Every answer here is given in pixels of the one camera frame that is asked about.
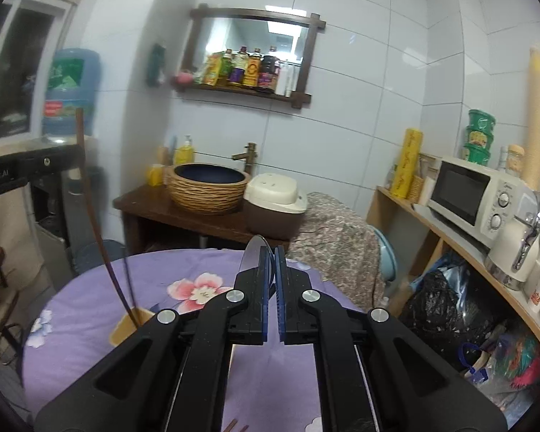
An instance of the microwave oven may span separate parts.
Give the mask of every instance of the microwave oven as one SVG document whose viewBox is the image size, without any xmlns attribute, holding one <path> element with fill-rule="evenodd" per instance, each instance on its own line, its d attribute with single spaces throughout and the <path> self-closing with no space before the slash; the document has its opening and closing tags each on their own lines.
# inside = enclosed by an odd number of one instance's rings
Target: microwave oven
<svg viewBox="0 0 540 432">
<path fill-rule="evenodd" d="M 446 157 L 428 207 L 492 248 L 498 232 L 524 199 L 536 206 L 536 196 L 518 177 Z"/>
</svg>

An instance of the pink flower print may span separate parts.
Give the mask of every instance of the pink flower print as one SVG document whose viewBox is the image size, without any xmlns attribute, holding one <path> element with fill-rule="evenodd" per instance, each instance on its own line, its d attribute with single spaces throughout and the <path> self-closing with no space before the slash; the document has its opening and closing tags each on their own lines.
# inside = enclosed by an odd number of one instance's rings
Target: pink flower print
<svg viewBox="0 0 540 432">
<path fill-rule="evenodd" d="M 202 273 L 194 282 L 182 279 L 172 283 L 168 286 L 167 292 L 173 299 L 183 301 L 176 307 L 176 311 L 186 313 L 200 310 L 212 297 L 232 289 L 223 286 L 222 283 L 223 280 L 220 276 Z"/>
</svg>

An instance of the electric kettle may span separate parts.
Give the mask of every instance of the electric kettle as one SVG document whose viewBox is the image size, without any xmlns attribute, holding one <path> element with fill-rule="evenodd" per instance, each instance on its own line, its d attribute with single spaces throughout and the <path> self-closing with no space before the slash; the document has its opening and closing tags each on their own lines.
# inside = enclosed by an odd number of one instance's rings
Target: electric kettle
<svg viewBox="0 0 540 432">
<path fill-rule="evenodd" d="M 498 233 L 484 262 L 486 269 L 506 287 L 520 290 L 536 264 L 539 236 L 540 194 L 529 190 Z"/>
</svg>

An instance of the woven basin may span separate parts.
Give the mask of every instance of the woven basin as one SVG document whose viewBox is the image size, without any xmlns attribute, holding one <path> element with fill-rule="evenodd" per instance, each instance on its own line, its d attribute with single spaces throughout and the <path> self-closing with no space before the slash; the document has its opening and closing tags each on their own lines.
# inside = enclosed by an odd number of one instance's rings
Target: woven basin
<svg viewBox="0 0 540 432">
<path fill-rule="evenodd" d="M 199 214 L 236 209 L 250 176 L 214 164 L 183 164 L 166 169 L 166 187 L 174 203 Z"/>
</svg>

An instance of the green container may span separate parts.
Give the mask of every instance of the green container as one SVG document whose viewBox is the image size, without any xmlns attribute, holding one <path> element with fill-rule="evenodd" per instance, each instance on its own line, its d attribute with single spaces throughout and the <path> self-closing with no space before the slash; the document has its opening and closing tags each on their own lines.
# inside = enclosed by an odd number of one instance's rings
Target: green container
<svg viewBox="0 0 540 432">
<path fill-rule="evenodd" d="M 468 116 L 470 117 L 470 126 L 473 129 L 483 131 L 488 135 L 494 134 L 496 119 L 489 113 L 479 111 L 478 109 L 470 109 Z"/>
<path fill-rule="evenodd" d="M 494 141 L 494 135 L 491 135 L 484 130 L 478 130 L 473 126 L 466 127 L 466 142 L 475 144 L 486 151 L 490 151 L 490 146 Z"/>
<path fill-rule="evenodd" d="M 462 148 L 462 159 L 480 164 L 481 166 L 487 166 L 490 159 L 490 152 L 475 144 L 466 143 Z"/>
</svg>

